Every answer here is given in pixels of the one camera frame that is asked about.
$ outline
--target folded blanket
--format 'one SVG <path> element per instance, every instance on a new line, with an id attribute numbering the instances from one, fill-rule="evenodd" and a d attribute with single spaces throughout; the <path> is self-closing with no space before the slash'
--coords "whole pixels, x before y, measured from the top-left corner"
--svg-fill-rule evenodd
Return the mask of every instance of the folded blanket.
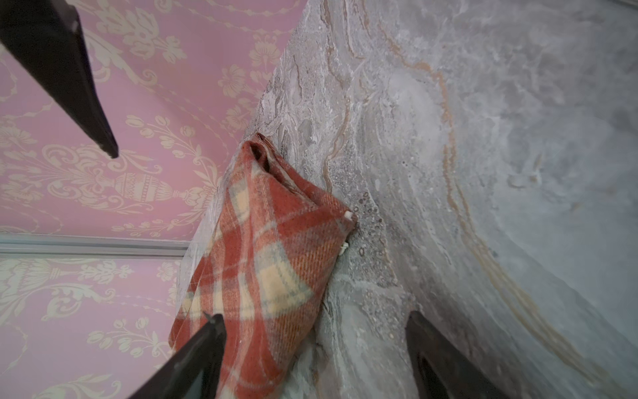
<path id="1" fill-rule="evenodd" d="M 221 313 L 218 399 L 274 399 L 318 315 L 354 214 L 307 182 L 264 136 L 243 143 L 211 243 L 170 332 L 179 350 Z"/>

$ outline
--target plaid blanket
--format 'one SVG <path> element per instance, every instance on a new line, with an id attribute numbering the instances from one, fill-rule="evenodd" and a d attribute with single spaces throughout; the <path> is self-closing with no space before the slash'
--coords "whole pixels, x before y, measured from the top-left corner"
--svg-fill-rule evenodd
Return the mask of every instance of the plaid blanket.
<path id="1" fill-rule="evenodd" d="M 179 350 L 221 313 L 227 341 L 218 399 L 277 398 L 318 315 L 355 215 L 307 182 L 262 135 L 243 143 L 211 243 L 170 332 Z"/>

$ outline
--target floral wallpaper pattern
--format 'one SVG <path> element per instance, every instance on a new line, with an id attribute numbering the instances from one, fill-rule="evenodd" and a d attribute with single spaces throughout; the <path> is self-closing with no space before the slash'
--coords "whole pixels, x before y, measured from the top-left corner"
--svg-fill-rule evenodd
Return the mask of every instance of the floral wallpaper pattern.
<path id="1" fill-rule="evenodd" d="M 305 0 L 68 2 L 121 155 L 0 47 L 0 232 L 190 239 Z"/>
<path id="2" fill-rule="evenodd" d="M 178 266 L 0 260 L 0 397 L 127 398 L 172 355 Z"/>

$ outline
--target dark pointed object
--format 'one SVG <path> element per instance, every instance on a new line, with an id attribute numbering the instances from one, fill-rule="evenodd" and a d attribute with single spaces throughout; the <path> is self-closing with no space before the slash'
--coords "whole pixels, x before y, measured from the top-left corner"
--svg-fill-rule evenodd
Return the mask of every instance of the dark pointed object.
<path id="1" fill-rule="evenodd" d="M 222 315 L 208 322 L 128 399 L 214 399 L 226 345 Z"/>
<path id="2" fill-rule="evenodd" d="M 75 7 L 64 0 L 0 0 L 0 41 L 84 133 L 117 158 Z"/>
<path id="3" fill-rule="evenodd" d="M 419 399 L 508 399 L 421 313 L 405 327 Z"/>

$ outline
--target white trim strip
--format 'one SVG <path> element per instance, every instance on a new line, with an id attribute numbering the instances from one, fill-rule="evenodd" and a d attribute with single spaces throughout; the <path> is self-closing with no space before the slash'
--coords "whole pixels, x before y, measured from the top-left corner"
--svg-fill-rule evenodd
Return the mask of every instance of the white trim strip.
<path id="1" fill-rule="evenodd" d="M 0 234 L 4 258 L 182 259 L 189 241 Z"/>

